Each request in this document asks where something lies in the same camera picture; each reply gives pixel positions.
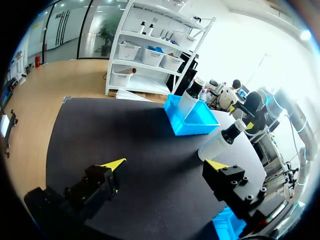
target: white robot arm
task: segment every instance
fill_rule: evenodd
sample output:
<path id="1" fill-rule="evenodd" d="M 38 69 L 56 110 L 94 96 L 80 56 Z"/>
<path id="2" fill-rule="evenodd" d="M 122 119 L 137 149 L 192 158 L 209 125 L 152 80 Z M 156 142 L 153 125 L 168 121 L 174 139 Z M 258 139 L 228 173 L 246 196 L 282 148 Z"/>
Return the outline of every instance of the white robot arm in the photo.
<path id="1" fill-rule="evenodd" d="M 267 101 L 266 94 L 261 95 L 262 100 L 264 96 Z M 282 89 L 278 90 L 270 98 L 271 99 L 267 105 L 268 113 L 276 119 L 283 110 L 286 110 L 289 115 L 289 120 L 304 143 L 304 147 L 302 147 L 298 152 L 300 169 L 297 184 L 294 188 L 293 197 L 291 199 L 293 203 L 292 211 L 289 212 L 286 219 L 283 220 L 277 228 L 282 235 L 300 217 L 301 211 L 304 207 L 304 204 L 299 202 L 299 199 L 306 188 L 310 173 L 310 164 L 317 156 L 318 144 L 306 116 L 296 102 L 292 101 Z M 295 211 L 296 207 L 301 207 L 301 211 Z"/>

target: red fire extinguisher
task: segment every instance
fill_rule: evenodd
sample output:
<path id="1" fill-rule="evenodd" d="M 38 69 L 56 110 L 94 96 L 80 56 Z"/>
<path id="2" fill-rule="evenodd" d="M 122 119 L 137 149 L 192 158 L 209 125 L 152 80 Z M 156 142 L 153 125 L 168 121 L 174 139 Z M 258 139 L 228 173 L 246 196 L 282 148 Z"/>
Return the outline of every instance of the red fire extinguisher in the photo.
<path id="1" fill-rule="evenodd" d="M 35 67 L 40 67 L 40 55 L 35 55 Z"/>

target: glass door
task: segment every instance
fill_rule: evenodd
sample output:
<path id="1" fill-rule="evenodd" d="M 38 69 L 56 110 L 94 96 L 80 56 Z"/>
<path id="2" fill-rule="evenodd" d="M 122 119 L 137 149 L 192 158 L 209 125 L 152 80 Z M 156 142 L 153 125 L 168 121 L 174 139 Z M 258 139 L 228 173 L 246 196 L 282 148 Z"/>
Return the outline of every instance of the glass door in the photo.
<path id="1" fill-rule="evenodd" d="M 53 5 L 44 41 L 44 62 L 77 59 L 81 27 L 90 0 L 62 0 Z"/>
<path id="2" fill-rule="evenodd" d="M 79 58 L 109 59 L 112 43 L 127 6 L 117 0 L 93 0 L 80 39 Z"/>

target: wooden floor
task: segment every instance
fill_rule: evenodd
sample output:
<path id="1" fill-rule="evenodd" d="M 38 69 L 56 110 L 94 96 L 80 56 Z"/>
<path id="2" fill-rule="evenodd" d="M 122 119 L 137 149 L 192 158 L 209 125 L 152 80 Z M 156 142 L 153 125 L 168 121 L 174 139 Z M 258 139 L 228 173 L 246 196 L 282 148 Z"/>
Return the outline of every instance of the wooden floor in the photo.
<path id="1" fill-rule="evenodd" d="M 52 129 L 65 96 L 74 98 L 112 98 L 105 96 L 103 75 L 108 60 L 81 59 L 59 61 L 33 68 L 27 81 L 13 91 L 5 113 L 14 112 L 19 119 L 11 131 L 10 158 L 6 165 L 13 186 L 22 199 L 36 188 L 46 188 L 47 150 Z M 140 94 L 164 103 L 166 96 Z"/>

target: ceiling light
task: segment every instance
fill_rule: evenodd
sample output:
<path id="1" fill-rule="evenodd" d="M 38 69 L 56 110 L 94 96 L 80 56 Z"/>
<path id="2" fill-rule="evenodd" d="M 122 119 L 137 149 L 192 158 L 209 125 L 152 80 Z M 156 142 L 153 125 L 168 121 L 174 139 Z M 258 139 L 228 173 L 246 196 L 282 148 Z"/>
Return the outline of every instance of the ceiling light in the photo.
<path id="1" fill-rule="evenodd" d="M 303 41 L 307 41 L 311 38 L 311 32 L 309 30 L 304 30 L 300 34 L 300 39 Z"/>

